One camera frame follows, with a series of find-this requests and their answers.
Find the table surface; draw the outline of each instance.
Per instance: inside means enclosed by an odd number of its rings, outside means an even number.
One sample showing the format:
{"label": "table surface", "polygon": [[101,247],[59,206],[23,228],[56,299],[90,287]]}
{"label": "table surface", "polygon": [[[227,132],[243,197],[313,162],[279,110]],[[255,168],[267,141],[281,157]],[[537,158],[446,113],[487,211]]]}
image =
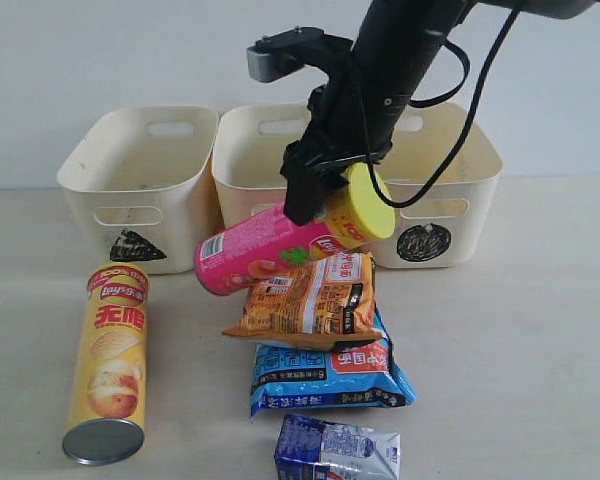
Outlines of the table surface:
{"label": "table surface", "polygon": [[[60,191],[0,191],[0,478],[276,478],[283,413],[249,418],[254,346],[220,334],[243,296],[192,273],[152,281],[142,449],[64,456],[94,266]],[[417,402],[310,415],[399,431],[403,479],[600,480],[600,176],[502,179],[469,262],[377,285]]]}

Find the snack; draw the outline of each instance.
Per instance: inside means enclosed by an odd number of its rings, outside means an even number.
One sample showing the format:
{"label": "snack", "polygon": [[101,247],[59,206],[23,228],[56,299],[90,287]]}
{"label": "snack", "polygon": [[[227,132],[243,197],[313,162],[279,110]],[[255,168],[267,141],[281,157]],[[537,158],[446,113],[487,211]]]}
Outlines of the snack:
{"label": "snack", "polygon": [[327,407],[402,407],[415,401],[413,387],[393,361],[380,312],[381,340],[344,352],[258,345],[251,385],[251,415],[260,410]]}
{"label": "snack", "polygon": [[87,291],[62,448],[79,463],[103,465],[144,442],[149,279],[135,265],[110,263],[91,276]]}
{"label": "snack", "polygon": [[342,350],[382,338],[373,326],[371,254],[339,253],[254,285],[239,324],[222,333],[260,344]]}
{"label": "snack", "polygon": [[[196,252],[195,272],[215,295],[229,295],[260,280],[393,235],[395,213],[376,195],[365,164],[350,166],[348,185],[303,226],[280,203],[207,239]],[[378,184],[389,196],[384,182]]]}
{"label": "snack", "polygon": [[286,415],[274,454],[278,478],[398,480],[400,434]]}

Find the yellow lid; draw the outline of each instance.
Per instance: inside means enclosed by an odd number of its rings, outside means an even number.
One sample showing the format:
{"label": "yellow lid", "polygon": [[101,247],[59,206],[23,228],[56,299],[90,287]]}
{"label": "yellow lid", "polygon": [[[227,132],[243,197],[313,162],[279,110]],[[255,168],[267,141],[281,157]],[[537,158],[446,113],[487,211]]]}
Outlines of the yellow lid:
{"label": "yellow lid", "polygon": [[[384,181],[377,173],[375,175],[382,192],[391,198]],[[367,164],[353,164],[347,169],[345,176],[349,180],[347,200],[358,228],[372,241],[384,240],[393,235],[396,228],[395,212],[378,197],[373,189]]]}

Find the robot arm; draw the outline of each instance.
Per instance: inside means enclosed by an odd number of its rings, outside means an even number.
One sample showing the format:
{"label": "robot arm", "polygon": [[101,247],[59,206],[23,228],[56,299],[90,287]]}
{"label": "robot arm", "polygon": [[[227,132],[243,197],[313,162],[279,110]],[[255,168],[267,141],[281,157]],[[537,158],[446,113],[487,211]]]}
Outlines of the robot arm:
{"label": "robot arm", "polygon": [[[346,185],[352,163],[378,163],[391,149],[398,119],[453,28],[477,0],[373,0],[356,42],[300,28],[263,37],[247,50],[252,78],[268,83],[305,65],[329,80],[308,101],[311,122],[287,146],[285,214],[306,224]],[[481,3],[552,18],[572,18],[594,0],[488,0]]]}

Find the white wall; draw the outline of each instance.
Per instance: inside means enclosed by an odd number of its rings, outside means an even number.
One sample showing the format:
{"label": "white wall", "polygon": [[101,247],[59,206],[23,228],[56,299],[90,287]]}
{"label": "white wall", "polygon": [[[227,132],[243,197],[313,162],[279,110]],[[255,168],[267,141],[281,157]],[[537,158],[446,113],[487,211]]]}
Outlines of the white wall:
{"label": "white wall", "polygon": [[[355,37],[369,1],[0,0],[0,188],[55,186],[86,130],[123,106],[304,101],[322,74],[258,84],[245,48],[297,24]],[[478,7],[456,29],[474,78],[505,16]],[[440,56],[418,96],[459,73]],[[600,6],[569,22],[522,17],[478,119],[507,174],[600,171]]]}

